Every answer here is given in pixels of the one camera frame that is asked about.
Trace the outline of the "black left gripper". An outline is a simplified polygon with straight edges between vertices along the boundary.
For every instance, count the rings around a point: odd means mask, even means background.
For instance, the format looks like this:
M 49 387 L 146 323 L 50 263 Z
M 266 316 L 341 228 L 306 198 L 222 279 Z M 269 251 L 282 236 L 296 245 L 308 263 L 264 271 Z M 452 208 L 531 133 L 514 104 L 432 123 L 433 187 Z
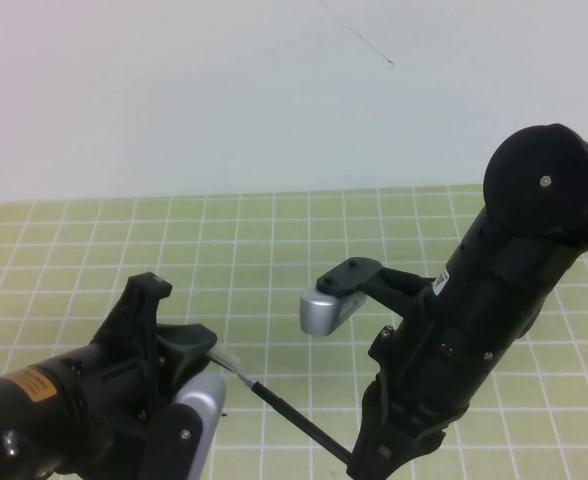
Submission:
M 218 340 L 212 330 L 200 323 L 157 327 L 159 303 L 171 290 L 151 272 L 129 277 L 90 343 L 74 356 L 82 449 L 144 438 L 160 400 L 158 354 L 163 383 L 186 383 L 209 364 L 207 354 Z

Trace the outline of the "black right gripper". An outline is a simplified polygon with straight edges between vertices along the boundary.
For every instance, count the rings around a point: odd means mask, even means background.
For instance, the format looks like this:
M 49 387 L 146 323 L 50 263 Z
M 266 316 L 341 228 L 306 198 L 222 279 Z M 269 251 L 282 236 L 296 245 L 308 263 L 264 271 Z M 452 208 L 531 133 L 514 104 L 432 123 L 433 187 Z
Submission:
M 362 398 L 362 421 L 346 473 L 387 479 L 433 453 L 445 429 L 468 410 L 495 366 L 486 336 L 451 326 L 407 322 L 385 326 L 368 354 L 379 372 Z

